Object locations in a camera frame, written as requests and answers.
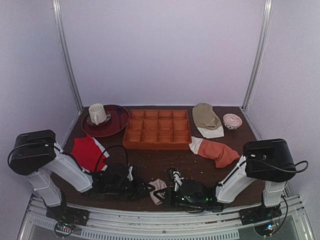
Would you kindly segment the mauve underwear white waistband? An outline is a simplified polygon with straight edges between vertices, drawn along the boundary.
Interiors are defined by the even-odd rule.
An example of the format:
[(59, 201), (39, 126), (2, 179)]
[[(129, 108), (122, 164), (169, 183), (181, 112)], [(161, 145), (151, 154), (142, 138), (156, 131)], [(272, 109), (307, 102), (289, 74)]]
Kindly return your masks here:
[(149, 182), (149, 184), (154, 187), (154, 190), (149, 193), (150, 198), (156, 206), (161, 205), (162, 199), (165, 197), (165, 193), (162, 190), (167, 188), (167, 184), (159, 178)]

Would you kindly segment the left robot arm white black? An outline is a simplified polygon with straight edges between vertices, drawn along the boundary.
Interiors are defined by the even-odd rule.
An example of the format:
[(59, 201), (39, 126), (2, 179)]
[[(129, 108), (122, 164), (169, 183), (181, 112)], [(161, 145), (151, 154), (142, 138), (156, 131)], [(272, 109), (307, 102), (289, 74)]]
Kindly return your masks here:
[(108, 149), (97, 140), (93, 145), (98, 149), (93, 169), (80, 165), (74, 155), (62, 149), (56, 142), (56, 134), (50, 130), (40, 130), (19, 134), (13, 149), (7, 157), (11, 170), (24, 176), (48, 207), (63, 204), (63, 191), (52, 181), (50, 172), (55, 173), (72, 185), (78, 193), (92, 199), (114, 196), (125, 200), (135, 200), (155, 190), (153, 185), (144, 182), (128, 161), (111, 166), (99, 165), (108, 157)]

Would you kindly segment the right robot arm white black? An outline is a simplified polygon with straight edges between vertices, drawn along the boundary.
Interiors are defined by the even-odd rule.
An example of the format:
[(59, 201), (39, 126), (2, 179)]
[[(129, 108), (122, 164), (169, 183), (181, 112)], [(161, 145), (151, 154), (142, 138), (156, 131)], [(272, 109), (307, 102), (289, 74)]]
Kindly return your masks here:
[(256, 180), (265, 182), (261, 195), (262, 211), (277, 211), (286, 184), (297, 173), (289, 146), (284, 139), (250, 141), (233, 170), (215, 187), (183, 179), (174, 168), (168, 169), (174, 187), (153, 192), (168, 207), (179, 207), (189, 213), (219, 213)]

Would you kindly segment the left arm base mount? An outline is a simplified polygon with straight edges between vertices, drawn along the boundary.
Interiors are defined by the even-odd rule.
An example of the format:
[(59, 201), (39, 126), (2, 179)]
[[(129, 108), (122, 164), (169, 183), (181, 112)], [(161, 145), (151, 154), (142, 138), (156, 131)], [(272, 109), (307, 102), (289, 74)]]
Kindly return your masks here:
[(86, 226), (90, 215), (88, 210), (70, 206), (45, 207), (46, 216), (56, 221), (53, 232), (63, 239), (69, 237), (78, 226)]

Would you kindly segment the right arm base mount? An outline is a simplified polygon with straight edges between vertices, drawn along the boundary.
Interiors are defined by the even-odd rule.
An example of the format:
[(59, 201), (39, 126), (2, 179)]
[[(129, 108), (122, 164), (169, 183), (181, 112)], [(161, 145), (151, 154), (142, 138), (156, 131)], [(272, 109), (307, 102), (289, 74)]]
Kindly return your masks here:
[(288, 207), (284, 215), (280, 204), (274, 207), (265, 207), (263, 204), (239, 211), (241, 224), (253, 224), (254, 231), (261, 237), (271, 237), (279, 231), (288, 216)]

